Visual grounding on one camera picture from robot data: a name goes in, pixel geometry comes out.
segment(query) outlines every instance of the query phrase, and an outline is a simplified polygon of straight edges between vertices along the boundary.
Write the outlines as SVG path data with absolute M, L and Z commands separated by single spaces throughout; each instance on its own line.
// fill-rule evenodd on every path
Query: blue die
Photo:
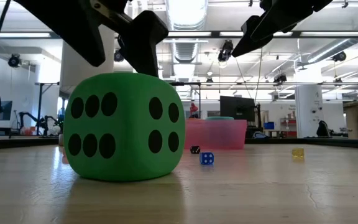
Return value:
M 200 153 L 201 165 L 212 165 L 214 164 L 214 154 L 212 152 L 201 152 Z

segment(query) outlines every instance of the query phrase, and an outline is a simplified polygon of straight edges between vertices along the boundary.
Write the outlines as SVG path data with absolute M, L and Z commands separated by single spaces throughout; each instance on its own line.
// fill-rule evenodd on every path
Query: table surface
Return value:
M 59 147 L 0 149 L 0 223 L 358 223 L 358 149 L 214 154 L 214 166 L 186 151 L 165 177 L 115 184 L 78 177 Z

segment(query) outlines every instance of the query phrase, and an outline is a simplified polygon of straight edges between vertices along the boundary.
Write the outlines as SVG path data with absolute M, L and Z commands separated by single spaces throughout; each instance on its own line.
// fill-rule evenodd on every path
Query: translucent pink container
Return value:
M 246 120 L 187 119 L 185 149 L 243 149 L 246 131 Z

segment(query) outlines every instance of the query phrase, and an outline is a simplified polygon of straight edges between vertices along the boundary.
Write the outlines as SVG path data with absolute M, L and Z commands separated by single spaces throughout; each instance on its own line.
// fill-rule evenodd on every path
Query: white pillar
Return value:
M 80 54 L 63 42 L 62 72 L 60 75 L 60 88 L 62 91 L 73 91 L 80 82 L 101 73 L 110 73 L 114 65 L 114 31 L 104 25 L 99 26 L 103 41 L 106 61 L 99 67 L 90 65 Z
M 296 82 L 321 82 L 321 68 L 309 66 L 306 70 L 295 70 Z M 296 131 L 298 138 L 317 137 L 318 123 L 324 120 L 321 85 L 304 85 L 295 88 Z
M 358 139 L 358 106 L 346 108 L 346 124 L 349 132 L 349 139 Z

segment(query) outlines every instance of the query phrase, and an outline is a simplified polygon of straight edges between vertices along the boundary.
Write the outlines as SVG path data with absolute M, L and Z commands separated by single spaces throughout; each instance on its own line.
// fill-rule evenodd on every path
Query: fluorescent light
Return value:
M 287 97 L 289 97 L 289 96 L 292 96 L 292 95 L 294 95 L 295 94 L 295 92 L 293 92 L 293 93 L 290 93 L 290 94 L 288 94 L 288 95 L 285 95 L 285 96 L 280 96 L 280 98 L 287 98 Z
M 275 34 L 273 34 L 273 36 L 275 37 L 289 37 L 292 35 L 292 32 L 287 32 L 287 33 L 283 33 L 283 32 L 277 32 Z
M 302 32 L 301 37 L 347 37 L 357 36 L 358 32 L 346 31 L 346 32 Z
M 171 31 L 169 37 L 209 37 L 211 32 Z
M 291 89 L 291 88 L 293 88 L 293 87 L 295 87 L 295 86 L 294 86 L 294 85 L 288 86 L 288 87 L 286 87 L 285 89 L 279 90 L 278 92 L 280 93 L 281 91 L 288 90 L 288 89 Z
M 221 86 L 227 86 L 227 85 L 236 85 L 236 82 L 227 82 L 227 83 L 207 83 L 207 82 L 202 82 L 202 85 L 221 85 Z
M 208 43 L 208 40 L 173 40 L 173 39 L 168 39 L 168 40 L 163 40 L 163 43 L 168 43 L 168 44 L 177 44 L 177 43 L 182 43 L 182 44 L 196 44 L 196 43 Z
M 0 33 L 2 38 L 40 38 L 40 37 L 50 37 L 48 32 L 46 33 Z
M 221 37 L 242 37 L 243 32 L 220 32 L 219 36 Z

